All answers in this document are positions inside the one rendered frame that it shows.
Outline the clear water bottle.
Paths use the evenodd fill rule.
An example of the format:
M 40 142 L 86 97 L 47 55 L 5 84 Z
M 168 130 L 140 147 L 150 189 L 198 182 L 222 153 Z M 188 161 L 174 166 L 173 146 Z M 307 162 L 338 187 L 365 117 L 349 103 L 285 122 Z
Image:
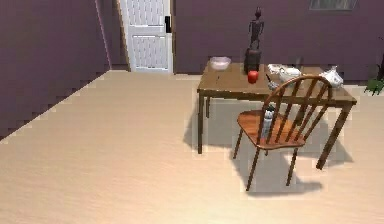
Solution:
M 269 105 L 265 110 L 264 119 L 263 119 L 262 134 L 261 134 L 262 138 L 266 138 L 268 136 L 268 133 L 269 133 L 269 130 L 270 130 L 270 127 L 272 124 L 274 112 L 275 112 L 275 107 L 272 105 Z

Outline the brown wooden table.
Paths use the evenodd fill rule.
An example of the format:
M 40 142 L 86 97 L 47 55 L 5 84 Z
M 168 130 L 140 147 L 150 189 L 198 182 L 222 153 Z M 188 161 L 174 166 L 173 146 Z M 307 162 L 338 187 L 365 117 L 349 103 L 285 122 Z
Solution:
M 263 102 L 270 94 L 270 90 L 267 87 L 266 74 L 267 71 L 262 68 L 256 83 L 249 84 L 247 82 L 247 76 L 243 74 L 243 65 L 241 63 L 230 64 L 224 71 L 215 71 L 209 64 L 206 65 L 197 87 L 197 150 L 199 154 L 202 153 L 204 118 L 209 117 L 210 99 L 224 98 Z M 357 100 L 343 87 L 333 89 L 332 93 L 333 99 L 329 103 L 329 107 L 340 108 L 341 112 L 318 159 L 316 168 L 320 170 L 323 169 L 352 107 L 357 104 Z

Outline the pale pink bowl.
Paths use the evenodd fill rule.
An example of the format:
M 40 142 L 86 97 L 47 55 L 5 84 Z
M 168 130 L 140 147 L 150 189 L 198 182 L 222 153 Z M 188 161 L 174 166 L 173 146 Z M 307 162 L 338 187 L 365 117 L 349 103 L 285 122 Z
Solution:
M 228 68 L 231 63 L 231 59 L 224 56 L 215 56 L 210 58 L 209 63 L 212 69 L 223 71 Z

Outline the brown wooden spindle chair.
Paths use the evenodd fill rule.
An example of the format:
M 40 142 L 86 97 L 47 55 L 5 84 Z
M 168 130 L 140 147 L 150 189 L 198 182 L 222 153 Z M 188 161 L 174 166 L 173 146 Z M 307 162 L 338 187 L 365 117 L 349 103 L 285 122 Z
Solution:
M 286 185 L 291 183 L 298 150 L 306 144 L 333 98 L 329 81 L 319 75 L 299 76 L 279 85 L 265 100 L 261 110 L 238 115 L 239 136 L 233 153 L 237 153 L 245 134 L 256 148 L 246 190 L 249 191 L 261 150 L 293 148 Z

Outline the small grey cup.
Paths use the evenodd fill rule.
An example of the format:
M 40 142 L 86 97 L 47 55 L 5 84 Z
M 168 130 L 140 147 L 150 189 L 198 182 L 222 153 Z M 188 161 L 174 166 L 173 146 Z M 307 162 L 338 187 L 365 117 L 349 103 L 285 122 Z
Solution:
M 268 88 L 271 91 L 274 91 L 276 88 L 279 87 L 279 85 L 276 82 L 274 82 L 269 76 L 267 76 L 267 79 L 268 79 Z

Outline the white panelled room door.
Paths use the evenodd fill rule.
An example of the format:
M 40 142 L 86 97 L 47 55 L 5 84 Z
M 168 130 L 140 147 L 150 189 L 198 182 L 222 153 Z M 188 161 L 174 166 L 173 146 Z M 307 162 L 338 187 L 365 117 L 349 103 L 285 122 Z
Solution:
M 119 0 L 132 72 L 173 73 L 172 33 L 166 33 L 164 22 L 171 1 Z

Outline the white crumpled bag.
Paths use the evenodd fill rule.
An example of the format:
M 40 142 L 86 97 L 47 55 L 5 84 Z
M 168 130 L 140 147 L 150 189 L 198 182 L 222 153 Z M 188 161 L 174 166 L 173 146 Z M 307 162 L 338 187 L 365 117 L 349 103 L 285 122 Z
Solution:
M 337 72 L 336 66 L 332 66 L 329 70 L 320 73 L 320 76 L 327 79 L 333 88 L 340 88 L 343 86 L 344 80 Z

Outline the grey window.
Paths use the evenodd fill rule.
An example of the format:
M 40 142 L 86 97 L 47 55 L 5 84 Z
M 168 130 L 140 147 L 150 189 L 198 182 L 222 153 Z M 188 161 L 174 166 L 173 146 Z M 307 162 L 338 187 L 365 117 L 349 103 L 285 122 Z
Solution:
M 358 0 L 310 0 L 310 10 L 353 10 Z

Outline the green house plant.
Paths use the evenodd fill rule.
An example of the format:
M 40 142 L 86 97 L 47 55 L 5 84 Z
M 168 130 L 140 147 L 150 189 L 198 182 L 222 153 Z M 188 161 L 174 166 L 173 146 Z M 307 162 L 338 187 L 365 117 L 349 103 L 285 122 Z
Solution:
M 375 78 L 370 79 L 367 82 L 365 91 L 370 91 L 372 94 L 379 95 L 384 88 L 384 54 L 382 56 L 381 63 L 377 65 L 378 74 Z

